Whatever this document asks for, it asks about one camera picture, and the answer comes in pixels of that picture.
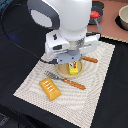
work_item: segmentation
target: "yellow box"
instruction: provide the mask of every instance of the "yellow box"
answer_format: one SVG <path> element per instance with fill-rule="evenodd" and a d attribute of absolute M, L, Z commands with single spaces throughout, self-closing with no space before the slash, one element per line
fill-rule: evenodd
<path fill-rule="evenodd" d="M 61 95 L 60 90 L 56 87 L 50 77 L 47 77 L 44 80 L 40 81 L 39 85 L 44 90 L 50 101 L 55 100 Z"/>
<path fill-rule="evenodd" d="M 77 62 L 76 61 L 74 61 L 73 63 L 69 62 L 68 65 L 69 65 L 69 73 L 70 73 L 70 75 L 78 74 L 78 67 L 77 67 Z"/>

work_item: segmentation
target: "black cable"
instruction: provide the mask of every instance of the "black cable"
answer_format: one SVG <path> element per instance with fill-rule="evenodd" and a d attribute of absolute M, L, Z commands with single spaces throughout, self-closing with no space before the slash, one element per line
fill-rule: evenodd
<path fill-rule="evenodd" d="M 25 6 L 27 7 L 27 5 L 22 5 L 22 4 L 12 4 L 12 3 L 5 3 L 5 2 L 0 2 L 1 4 L 7 4 L 7 5 L 17 5 L 17 6 Z"/>
<path fill-rule="evenodd" d="M 53 59 L 52 61 L 49 61 L 49 62 L 44 61 L 44 60 L 40 59 L 37 55 L 35 55 L 34 53 L 32 53 L 31 51 L 29 51 L 29 50 L 27 50 L 27 49 L 25 49 L 25 48 L 20 47 L 20 46 L 17 45 L 13 40 L 10 39 L 10 37 L 8 36 L 8 34 L 6 33 L 6 31 L 5 31 L 5 29 L 4 29 L 3 19 L 4 19 L 5 12 L 7 11 L 8 7 L 9 7 L 10 5 L 12 5 L 13 2 L 14 2 L 14 1 L 12 1 L 10 4 L 7 4 L 7 6 L 4 8 L 4 10 L 3 10 L 3 12 L 2 12 L 2 15 L 1 15 L 1 27 L 2 27 L 2 31 L 3 31 L 3 33 L 5 34 L 5 36 L 6 36 L 6 37 L 8 38 L 8 40 L 10 40 L 16 47 L 20 48 L 21 50 L 23 50 L 23 51 L 25 51 L 25 52 L 28 52 L 28 53 L 32 54 L 34 57 L 36 57 L 36 58 L 37 58 L 38 60 L 40 60 L 41 62 L 43 62 L 43 63 L 48 63 L 48 64 L 58 64 L 57 59 Z"/>

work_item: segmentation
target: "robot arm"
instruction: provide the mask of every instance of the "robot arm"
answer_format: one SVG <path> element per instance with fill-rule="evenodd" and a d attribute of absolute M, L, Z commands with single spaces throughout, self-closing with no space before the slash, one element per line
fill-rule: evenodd
<path fill-rule="evenodd" d="M 96 50 L 100 34 L 87 34 L 91 0 L 28 0 L 33 20 L 46 28 L 45 53 L 58 64 L 78 61 Z"/>

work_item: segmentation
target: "dark table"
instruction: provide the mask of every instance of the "dark table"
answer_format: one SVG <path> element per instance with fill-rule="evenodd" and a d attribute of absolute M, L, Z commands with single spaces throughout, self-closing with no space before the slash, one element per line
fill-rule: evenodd
<path fill-rule="evenodd" d="M 34 23 L 27 7 L 12 6 L 4 18 L 5 30 L 19 46 L 38 57 L 44 54 L 46 33 L 52 31 Z M 115 45 L 91 128 L 128 127 L 128 44 L 110 39 Z M 74 124 L 38 108 L 13 94 L 23 83 L 38 59 L 17 48 L 0 28 L 0 105 L 37 119 L 52 128 L 77 128 Z"/>

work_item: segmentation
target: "striped placemat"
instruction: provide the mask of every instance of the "striped placemat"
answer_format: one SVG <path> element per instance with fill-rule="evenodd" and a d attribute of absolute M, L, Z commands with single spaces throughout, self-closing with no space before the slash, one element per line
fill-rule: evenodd
<path fill-rule="evenodd" d="M 59 80 L 53 80 L 62 95 L 52 102 L 49 101 L 39 86 L 39 82 L 47 77 L 44 75 L 45 70 L 58 76 L 59 74 L 55 65 L 39 61 L 16 90 L 14 96 L 45 109 L 81 128 L 89 128 L 114 48 L 114 45 L 99 41 L 97 50 L 86 54 L 88 57 L 98 59 L 98 63 L 82 60 L 84 63 L 82 75 L 72 79 L 77 83 L 85 85 L 85 90 L 80 90 Z M 42 59 L 48 61 L 45 54 Z"/>

